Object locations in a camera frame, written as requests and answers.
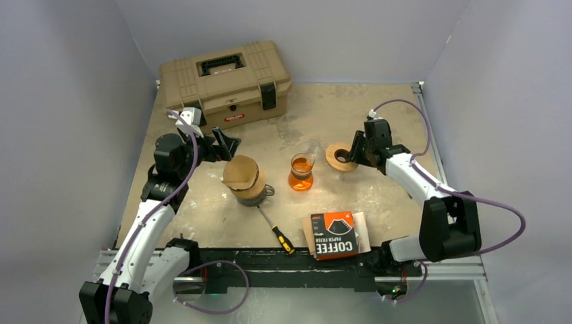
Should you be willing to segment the wooden ring holder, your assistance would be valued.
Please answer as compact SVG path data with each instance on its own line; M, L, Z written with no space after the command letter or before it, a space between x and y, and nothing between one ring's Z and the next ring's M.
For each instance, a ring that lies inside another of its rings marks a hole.
M231 192L241 198L256 196L266 185L267 176L263 169L243 170L235 174L234 178L226 184Z
M348 173L358 168L357 163L349 160L351 145L344 142L330 144L326 149L326 162L335 170Z

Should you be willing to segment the brown paper coffee filter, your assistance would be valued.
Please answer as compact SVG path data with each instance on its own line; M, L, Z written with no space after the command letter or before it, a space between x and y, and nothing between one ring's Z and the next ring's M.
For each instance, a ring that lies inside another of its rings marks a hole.
M259 174L260 169L255 160L245 155L237 155L226 162L221 181L233 191L244 191L254 186Z

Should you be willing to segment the orange glass carafe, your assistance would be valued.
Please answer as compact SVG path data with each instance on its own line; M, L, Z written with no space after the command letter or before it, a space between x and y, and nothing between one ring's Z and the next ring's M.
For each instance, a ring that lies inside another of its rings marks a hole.
M311 189L314 183L312 169L315 163L314 155L299 153L292 157L288 183L297 192Z

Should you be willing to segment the coffee paper filter box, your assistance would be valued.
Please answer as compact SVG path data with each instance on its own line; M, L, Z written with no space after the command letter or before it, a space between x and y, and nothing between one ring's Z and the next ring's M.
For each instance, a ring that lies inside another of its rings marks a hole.
M359 246L351 211L312 214L310 216L314 256L318 261L353 257Z

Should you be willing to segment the smoky glass carafe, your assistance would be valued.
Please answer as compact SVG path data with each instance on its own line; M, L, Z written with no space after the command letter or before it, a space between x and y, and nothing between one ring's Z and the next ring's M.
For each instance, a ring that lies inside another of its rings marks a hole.
M257 207L260 203L262 203L267 197L274 196L275 189L271 186L266 184L261 192L259 192L256 196L250 198L241 198L236 196L236 200L239 204L246 206L246 207Z

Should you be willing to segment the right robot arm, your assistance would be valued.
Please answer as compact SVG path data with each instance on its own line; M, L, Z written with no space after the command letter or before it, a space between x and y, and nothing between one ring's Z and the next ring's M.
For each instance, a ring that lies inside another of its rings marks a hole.
M378 264L384 273L394 275L409 261L437 262L481 249L473 196L444 186L413 160L405 146L393 144L387 120L364 122L364 130L355 133L349 160L373 167L394 180L422 209L417 235L382 243Z

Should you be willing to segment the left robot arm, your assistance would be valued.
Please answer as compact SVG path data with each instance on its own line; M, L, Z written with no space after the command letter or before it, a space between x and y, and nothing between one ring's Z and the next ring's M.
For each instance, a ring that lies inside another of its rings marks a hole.
M109 266L79 292L87 323L149 323L153 302L172 287L179 274L192 276L203 263L198 243L173 238L151 261L156 244L178 212L188 191L188 181L201 162L230 161L241 140L224 135L178 133L159 137L154 164L147 173L141 202L132 226Z

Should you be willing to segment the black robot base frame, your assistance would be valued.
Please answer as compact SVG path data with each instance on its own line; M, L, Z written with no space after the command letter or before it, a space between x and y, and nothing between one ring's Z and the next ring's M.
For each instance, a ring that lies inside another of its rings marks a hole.
M206 284L209 294L242 288L344 288L381 295L405 294L422 281L475 281L485 279L478 257L408 262L403 269L383 270L378 249L345 259L317 261L307 248L287 254L280 248L196 248L184 269L207 263L205 270L180 277L180 282Z

